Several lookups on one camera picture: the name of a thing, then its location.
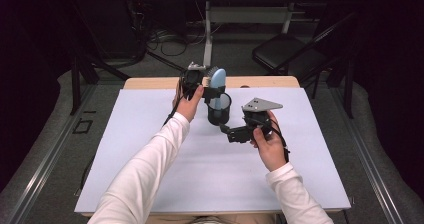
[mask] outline white sleeve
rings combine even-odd
[[[118,173],[89,223],[145,223],[162,177],[189,128],[187,119],[175,113]]]
[[[277,195],[287,223],[333,223],[327,213],[306,190],[302,183],[302,177],[297,174],[290,162],[268,173],[266,178]]]

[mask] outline black cup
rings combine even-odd
[[[227,93],[219,98],[211,99],[208,104],[208,120],[212,125],[219,126],[230,120],[231,97]]]

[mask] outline black chair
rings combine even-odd
[[[294,76],[304,83],[315,76],[312,98],[315,98],[320,73],[342,63],[353,33],[355,13],[347,15],[307,43],[293,35],[281,33],[252,51],[252,58],[269,73],[267,75]]]

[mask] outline table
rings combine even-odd
[[[206,43],[203,66],[209,68],[212,59],[211,22],[222,23],[284,23],[282,33],[287,33],[294,3],[287,7],[211,7],[206,1]]]
[[[91,216],[116,173],[160,129],[170,112],[177,80],[126,82],[75,212]],[[244,124],[241,105],[254,95],[282,103],[284,107],[274,113],[305,186],[326,211],[350,208],[309,100],[294,77],[227,77],[226,92],[233,99],[230,127]],[[265,181],[267,172],[257,150],[248,143],[229,143],[219,127],[208,123],[206,105],[199,104],[190,135],[161,183],[151,214],[279,213],[275,194]]]

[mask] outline hand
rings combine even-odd
[[[274,116],[274,113],[268,111],[268,115],[273,120],[272,127],[276,130],[279,130],[277,125],[277,119]],[[252,140],[250,143],[255,148],[259,148],[259,156],[262,159],[262,162],[265,164],[265,167],[270,171],[277,170],[278,168],[284,166],[287,161],[284,158],[284,147],[281,138],[277,133],[272,132],[264,137],[262,130],[256,128],[253,130],[253,137],[255,140]]]
[[[197,105],[199,104],[200,99],[202,99],[203,90],[203,86],[199,85],[190,101],[184,97],[177,97],[178,93],[182,93],[182,91],[179,92],[177,90],[177,94],[172,101],[173,106],[175,106],[177,98],[181,99],[177,107],[177,112],[183,115],[189,122],[191,122],[191,120],[194,118],[194,115],[196,115]]]

